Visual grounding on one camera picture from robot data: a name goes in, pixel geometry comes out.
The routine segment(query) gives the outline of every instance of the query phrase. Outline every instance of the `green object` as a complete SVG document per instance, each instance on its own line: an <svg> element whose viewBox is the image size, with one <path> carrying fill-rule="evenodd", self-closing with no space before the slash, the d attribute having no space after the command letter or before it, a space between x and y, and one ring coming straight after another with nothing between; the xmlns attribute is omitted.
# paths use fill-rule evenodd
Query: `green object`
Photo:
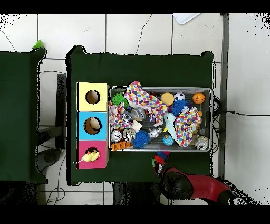
<svg viewBox="0 0 270 224"><path fill-rule="evenodd" d="M37 70L45 53L0 52L0 181L46 183L35 167Z"/></svg>
<svg viewBox="0 0 270 224"><path fill-rule="evenodd" d="M72 127L69 141L71 147L67 147L67 174L70 172L68 183L158 182L158 176L149 162L155 152L110 152L106 169L76 169L75 164L72 164L76 161L76 83L98 82L109 86L126 86L136 79L142 86L211 88L213 54L116 55L85 54L84 50L81 46L75 46L67 54L66 60L72 72L67 76L71 79L71 105L67 106L67 123L70 117ZM189 174L209 175L210 152L171 152L166 166L175 166Z"/></svg>
<svg viewBox="0 0 270 224"><path fill-rule="evenodd" d="M41 40L38 40L35 45L32 47L32 49L36 49L36 48L43 48L44 44L42 43Z"/></svg>
<svg viewBox="0 0 270 224"><path fill-rule="evenodd" d="M124 107L126 108L129 103L127 102L127 100L124 98L123 96L123 93L124 92L120 92L120 93L117 93L115 94L113 97L112 97L112 103L116 106L120 105L122 102L124 102Z"/></svg>

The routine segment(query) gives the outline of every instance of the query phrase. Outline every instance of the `yellow box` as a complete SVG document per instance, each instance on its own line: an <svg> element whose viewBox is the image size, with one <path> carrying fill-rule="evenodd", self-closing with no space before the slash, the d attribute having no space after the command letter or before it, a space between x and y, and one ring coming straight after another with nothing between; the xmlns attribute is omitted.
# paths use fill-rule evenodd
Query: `yellow box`
<svg viewBox="0 0 270 224"><path fill-rule="evenodd" d="M106 83L79 82L79 111L107 112L108 89Z"/></svg>

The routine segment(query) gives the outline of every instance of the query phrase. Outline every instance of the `pink box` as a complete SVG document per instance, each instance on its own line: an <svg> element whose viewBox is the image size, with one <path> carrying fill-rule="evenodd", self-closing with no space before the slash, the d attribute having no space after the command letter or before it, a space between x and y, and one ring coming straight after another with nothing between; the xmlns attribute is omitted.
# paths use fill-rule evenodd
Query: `pink box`
<svg viewBox="0 0 270 224"><path fill-rule="evenodd" d="M104 141L79 141L79 160L85 155L88 148L95 147L100 152L99 158L95 161L80 161L79 169L106 168L109 160L108 140Z"/></svg>

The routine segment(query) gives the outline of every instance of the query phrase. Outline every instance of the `blue box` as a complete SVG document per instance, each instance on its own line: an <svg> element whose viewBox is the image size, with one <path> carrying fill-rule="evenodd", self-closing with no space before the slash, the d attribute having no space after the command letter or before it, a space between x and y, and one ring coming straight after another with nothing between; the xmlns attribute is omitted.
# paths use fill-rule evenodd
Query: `blue box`
<svg viewBox="0 0 270 224"><path fill-rule="evenodd" d="M101 122L101 129L97 134L90 135L84 130L84 122L91 117ZM108 137L108 124L106 112L79 112L79 140L106 140Z"/></svg>

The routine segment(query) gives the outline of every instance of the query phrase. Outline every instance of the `green spiky ball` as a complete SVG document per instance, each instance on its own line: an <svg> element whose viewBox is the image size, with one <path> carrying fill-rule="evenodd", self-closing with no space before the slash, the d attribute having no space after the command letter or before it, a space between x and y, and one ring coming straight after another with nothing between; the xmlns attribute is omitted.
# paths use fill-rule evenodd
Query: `green spiky ball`
<svg viewBox="0 0 270 224"><path fill-rule="evenodd" d="M129 103L127 102L127 100L124 98L124 92L120 92L118 94L115 94L112 97L112 103L116 106L118 106L119 104L121 104L121 102L124 102L124 107L126 108Z"/></svg>

